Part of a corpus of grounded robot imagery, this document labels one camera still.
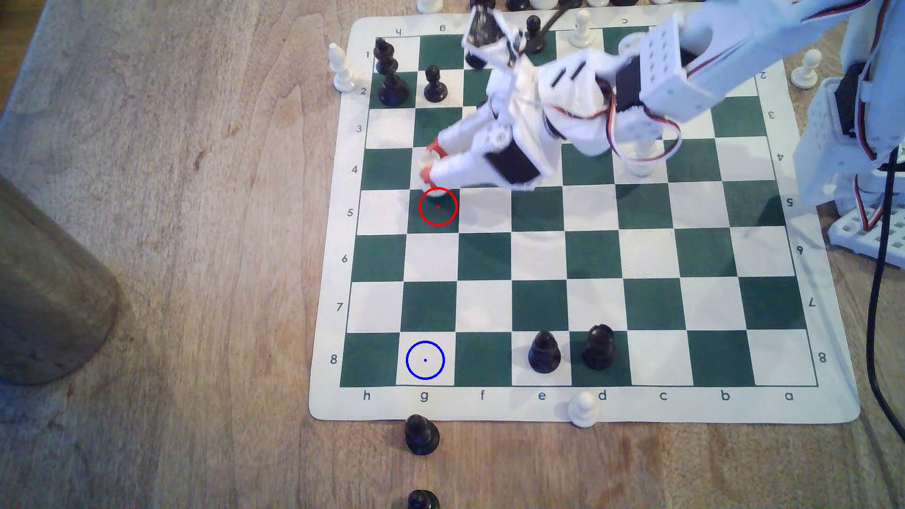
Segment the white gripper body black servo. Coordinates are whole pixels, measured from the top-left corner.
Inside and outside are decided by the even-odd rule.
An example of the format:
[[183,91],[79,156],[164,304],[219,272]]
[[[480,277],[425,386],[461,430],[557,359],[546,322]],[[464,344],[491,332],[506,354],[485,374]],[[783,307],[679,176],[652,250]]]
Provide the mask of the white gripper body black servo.
[[556,172],[560,147],[584,156],[611,149],[615,81],[625,60],[604,51],[577,51],[541,66],[521,57],[491,72],[486,95],[494,125],[484,149],[499,187],[531,190]]

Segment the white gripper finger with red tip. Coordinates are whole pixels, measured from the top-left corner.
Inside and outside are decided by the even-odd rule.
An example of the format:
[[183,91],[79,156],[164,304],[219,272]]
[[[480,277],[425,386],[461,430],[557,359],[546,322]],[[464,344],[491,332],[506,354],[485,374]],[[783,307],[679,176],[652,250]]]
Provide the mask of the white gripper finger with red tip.
[[437,151],[426,150],[421,159],[420,179],[424,190],[499,186],[499,173],[485,154],[477,151],[440,157]]
[[442,130],[425,149],[437,157],[499,153],[512,144],[512,126],[494,117],[467,117]]

